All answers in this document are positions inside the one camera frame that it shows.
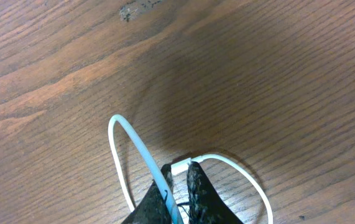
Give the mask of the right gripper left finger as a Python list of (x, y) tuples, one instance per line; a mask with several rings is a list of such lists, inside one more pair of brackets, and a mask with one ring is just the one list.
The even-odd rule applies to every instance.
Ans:
[(161, 196), (154, 180), (140, 204), (122, 221), (122, 224), (172, 224), (165, 198)]

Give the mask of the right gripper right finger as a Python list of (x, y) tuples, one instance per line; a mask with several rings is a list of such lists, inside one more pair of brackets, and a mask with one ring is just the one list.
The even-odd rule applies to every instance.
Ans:
[(243, 224), (218, 195), (198, 162), (191, 162), (187, 171), (189, 223)]

